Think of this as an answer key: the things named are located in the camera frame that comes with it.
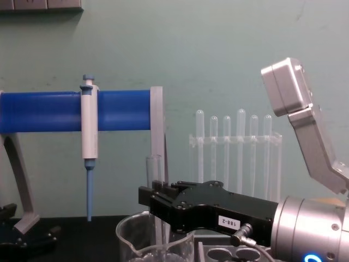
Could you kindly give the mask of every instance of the pipette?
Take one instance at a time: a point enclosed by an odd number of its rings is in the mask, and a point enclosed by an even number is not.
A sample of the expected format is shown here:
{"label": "pipette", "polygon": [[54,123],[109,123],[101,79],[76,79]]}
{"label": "pipette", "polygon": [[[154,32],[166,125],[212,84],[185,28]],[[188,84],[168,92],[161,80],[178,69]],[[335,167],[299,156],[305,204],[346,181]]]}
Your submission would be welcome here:
{"label": "pipette", "polygon": [[272,135],[272,116],[264,117],[264,199],[268,200],[269,173],[270,173],[270,136]]}
{"label": "pipette", "polygon": [[211,179],[216,180],[217,137],[218,137],[218,118],[216,116],[212,116],[210,119],[209,135],[211,137]]}
{"label": "pipette", "polygon": [[87,220],[92,218],[93,176],[95,160],[98,158],[98,86],[93,84],[92,75],[84,75],[81,89],[81,138],[82,158],[87,172]]}
{"label": "pipette", "polygon": [[229,186],[229,149],[231,136],[231,119],[225,116],[223,119],[223,136],[224,136],[224,189],[228,190]]}
{"label": "pipette", "polygon": [[243,167],[243,142],[245,136],[246,112],[239,109],[237,112],[236,136],[238,139],[237,156],[237,193],[242,194],[242,167]]}
{"label": "pipette", "polygon": [[196,112],[196,138],[198,149],[198,182],[203,183],[203,142],[205,137],[204,113],[202,110]]}
{"label": "pipette", "polygon": [[256,181],[256,143],[258,136],[258,116],[252,115],[250,118],[250,136],[251,136],[251,162],[250,162],[250,179],[251,179],[251,197],[255,195]]}

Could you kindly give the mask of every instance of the robotic arm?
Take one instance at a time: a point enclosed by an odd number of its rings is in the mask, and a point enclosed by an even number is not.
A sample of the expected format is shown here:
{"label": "robotic arm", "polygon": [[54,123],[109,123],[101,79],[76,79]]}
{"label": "robotic arm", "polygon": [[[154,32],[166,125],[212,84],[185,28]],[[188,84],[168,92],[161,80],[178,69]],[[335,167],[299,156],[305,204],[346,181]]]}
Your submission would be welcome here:
{"label": "robotic arm", "polygon": [[[349,169],[336,160],[302,64],[287,58],[261,73],[274,113],[288,114],[310,176],[345,193]],[[348,203],[343,208],[291,196],[273,203],[225,191],[218,181],[162,187],[154,181],[153,188],[140,187],[139,203],[179,233],[214,230],[230,235],[235,246],[270,245],[275,259],[288,262],[349,261]]]}

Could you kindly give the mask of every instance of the electrical outlet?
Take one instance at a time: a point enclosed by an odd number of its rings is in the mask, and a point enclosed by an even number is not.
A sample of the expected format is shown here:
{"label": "electrical outlet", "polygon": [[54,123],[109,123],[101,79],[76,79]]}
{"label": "electrical outlet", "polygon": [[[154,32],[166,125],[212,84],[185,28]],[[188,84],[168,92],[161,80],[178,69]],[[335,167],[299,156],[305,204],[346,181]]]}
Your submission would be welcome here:
{"label": "electrical outlet", "polygon": [[14,0],[15,10],[47,9],[47,0]]}
{"label": "electrical outlet", "polygon": [[81,9],[81,0],[47,0],[49,9],[78,8]]}
{"label": "electrical outlet", "polygon": [[15,10],[13,0],[0,0],[0,11]]}

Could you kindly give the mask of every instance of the glass beaker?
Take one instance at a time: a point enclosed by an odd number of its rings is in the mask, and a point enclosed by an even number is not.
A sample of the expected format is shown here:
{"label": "glass beaker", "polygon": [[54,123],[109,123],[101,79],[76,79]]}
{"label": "glass beaker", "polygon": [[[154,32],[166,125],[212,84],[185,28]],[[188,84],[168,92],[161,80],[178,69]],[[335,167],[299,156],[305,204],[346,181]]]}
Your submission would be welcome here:
{"label": "glass beaker", "polygon": [[121,220],[116,226],[120,262],[193,262],[194,232],[170,232],[164,245],[151,245],[154,217],[148,211]]}

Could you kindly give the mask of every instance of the cable connector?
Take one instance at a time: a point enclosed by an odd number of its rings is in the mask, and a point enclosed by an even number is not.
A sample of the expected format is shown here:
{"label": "cable connector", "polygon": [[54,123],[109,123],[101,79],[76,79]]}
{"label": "cable connector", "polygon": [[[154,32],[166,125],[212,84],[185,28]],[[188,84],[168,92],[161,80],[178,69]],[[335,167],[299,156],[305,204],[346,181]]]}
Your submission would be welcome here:
{"label": "cable connector", "polygon": [[249,236],[252,235],[253,228],[250,224],[243,224],[242,227],[238,231],[235,232],[234,235],[230,238],[230,244],[238,247],[244,245],[244,241],[249,242]]}

